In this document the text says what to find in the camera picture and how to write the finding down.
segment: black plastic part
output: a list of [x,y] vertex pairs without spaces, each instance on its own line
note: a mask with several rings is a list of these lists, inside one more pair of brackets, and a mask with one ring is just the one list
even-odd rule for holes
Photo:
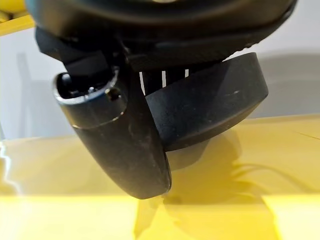
[[208,140],[246,118],[268,95],[257,55],[191,74],[146,97],[166,151]]
[[297,0],[27,0],[39,28],[75,49],[114,48],[136,72],[222,61],[273,33]]
[[[103,77],[108,81],[108,78],[112,76],[112,69],[107,61],[109,59],[101,49],[90,50],[90,47],[80,49],[39,27],[36,27],[35,38],[39,50],[61,61],[72,77],[83,77],[83,80],[88,82],[88,77],[92,80]],[[106,44],[114,51],[117,49],[110,42]]]
[[165,83],[166,86],[175,83],[181,79],[184,79],[186,70],[184,68],[172,68],[165,71]]
[[144,71],[142,73],[143,85],[145,95],[154,93],[155,91],[162,89],[162,72],[159,70],[155,71]]
[[59,75],[54,85],[58,103],[81,141],[114,182],[138,199],[167,192],[171,188],[171,172],[140,88],[139,74],[129,70],[119,73],[122,86],[115,84],[113,88],[121,96],[127,92],[127,101],[117,98],[118,94],[114,99],[113,95],[108,96],[108,87],[64,99],[59,95],[61,81]]

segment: white wall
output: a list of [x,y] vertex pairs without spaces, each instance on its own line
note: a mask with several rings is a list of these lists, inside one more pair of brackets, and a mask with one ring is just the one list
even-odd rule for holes
[[[258,52],[270,91],[251,117],[320,113],[319,9],[318,0],[300,0],[276,33],[241,52]],[[74,134],[52,97],[52,79],[63,71],[39,53],[34,29],[0,37],[0,122],[7,139]]]
[[64,66],[39,52],[34,29],[0,37],[0,122],[6,139],[73,134],[52,95]]

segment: yellow glossy table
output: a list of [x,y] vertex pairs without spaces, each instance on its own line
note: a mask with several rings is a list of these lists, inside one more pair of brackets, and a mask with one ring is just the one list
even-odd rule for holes
[[33,19],[27,15],[25,0],[0,0],[0,36],[34,26]]
[[169,152],[172,190],[148,200],[74,136],[4,141],[1,156],[0,239],[320,239],[320,115],[245,120]]

